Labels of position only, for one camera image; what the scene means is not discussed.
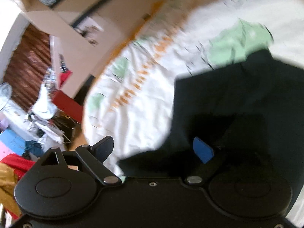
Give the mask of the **dark navy garment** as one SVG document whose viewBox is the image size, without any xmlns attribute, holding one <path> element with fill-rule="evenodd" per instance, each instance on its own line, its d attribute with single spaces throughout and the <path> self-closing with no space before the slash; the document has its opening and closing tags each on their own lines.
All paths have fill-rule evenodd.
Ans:
<svg viewBox="0 0 304 228">
<path fill-rule="evenodd" d="M 213 149 L 204 164 L 198 137 Z M 267 50 L 175 83 L 162 146 L 119 161 L 128 177 L 159 178 L 135 209 L 161 223 L 253 225 L 285 218 L 303 186 L 303 69 Z"/>
</svg>

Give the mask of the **red storage box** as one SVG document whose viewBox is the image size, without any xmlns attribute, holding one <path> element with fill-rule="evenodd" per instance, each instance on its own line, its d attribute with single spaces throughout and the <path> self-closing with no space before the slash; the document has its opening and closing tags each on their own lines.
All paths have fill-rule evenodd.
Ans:
<svg viewBox="0 0 304 228">
<path fill-rule="evenodd" d="M 79 105 L 61 90 L 57 89 L 53 92 L 52 102 L 73 120 L 78 123 L 82 122 L 83 106 Z"/>
</svg>

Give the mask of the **white duvet with orange stripes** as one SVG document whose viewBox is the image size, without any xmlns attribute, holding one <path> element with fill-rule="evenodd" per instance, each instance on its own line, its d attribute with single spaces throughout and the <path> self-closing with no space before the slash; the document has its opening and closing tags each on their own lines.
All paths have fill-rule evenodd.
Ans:
<svg viewBox="0 0 304 228">
<path fill-rule="evenodd" d="M 109 62 L 85 101 L 84 133 L 89 144 L 113 137 L 104 164 L 123 184 L 106 199 L 118 200 L 120 219 L 151 220 L 135 209 L 135 195 L 152 197 L 160 179 L 128 177 L 119 161 L 157 150 L 167 139 L 176 81 L 243 62 L 260 50 L 303 69 L 303 0 L 171 0 Z M 211 226 L 153 221 L 160 227 Z M 284 219 L 224 227 L 237 226 L 303 227 L 303 186 Z"/>
</svg>

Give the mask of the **white plastic bag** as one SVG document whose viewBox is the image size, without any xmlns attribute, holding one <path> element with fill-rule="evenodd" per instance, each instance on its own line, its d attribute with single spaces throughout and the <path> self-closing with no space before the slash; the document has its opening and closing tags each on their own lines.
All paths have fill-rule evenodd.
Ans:
<svg viewBox="0 0 304 228">
<path fill-rule="evenodd" d="M 38 99 L 32 106 L 32 112 L 44 120 L 50 120 L 56 114 L 58 108 L 52 103 L 48 94 L 48 88 L 41 84 Z"/>
</svg>

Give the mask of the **light blue box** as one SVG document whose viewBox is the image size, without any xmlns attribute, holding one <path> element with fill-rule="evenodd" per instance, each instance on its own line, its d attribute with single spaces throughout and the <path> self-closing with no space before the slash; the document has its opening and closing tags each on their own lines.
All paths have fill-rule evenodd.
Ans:
<svg viewBox="0 0 304 228">
<path fill-rule="evenodd" d="M 25 141 L 17 135 L 14 130 L 7 128 L 1 135 L 1 142 L 3 142 L 14 153 L 21 156 L 25 151 Z"/>
</svg>

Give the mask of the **yellow and red cloth pile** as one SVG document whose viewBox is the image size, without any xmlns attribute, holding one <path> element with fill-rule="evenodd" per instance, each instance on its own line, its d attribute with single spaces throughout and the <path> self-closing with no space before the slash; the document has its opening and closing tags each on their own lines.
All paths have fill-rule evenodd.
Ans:
<svg viewBox="0 0 304 228">
<path fill-rule="evenodd" d="M 1 204 L 14 220 L 21 216 L 21 210 L 14 198 L 14 188 L 34 164 L 34 161 L 17 154 L 7 155 L 1 160 Z"/>
</svg>

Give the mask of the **cream wooden bed frame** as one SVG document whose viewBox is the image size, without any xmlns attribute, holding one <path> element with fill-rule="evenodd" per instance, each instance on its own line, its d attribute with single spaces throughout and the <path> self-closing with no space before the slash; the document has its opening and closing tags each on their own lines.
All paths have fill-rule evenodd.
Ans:
<svg viewBox="0 0 304 228">
<path fill-rule="evenodd" d="M 75 97 L 99 74 L 110 53 L 148 18 L 162 0 L 14 0 L 40 30 L 59 38 L 72 71 L 62 87 Z"/>
</svg>

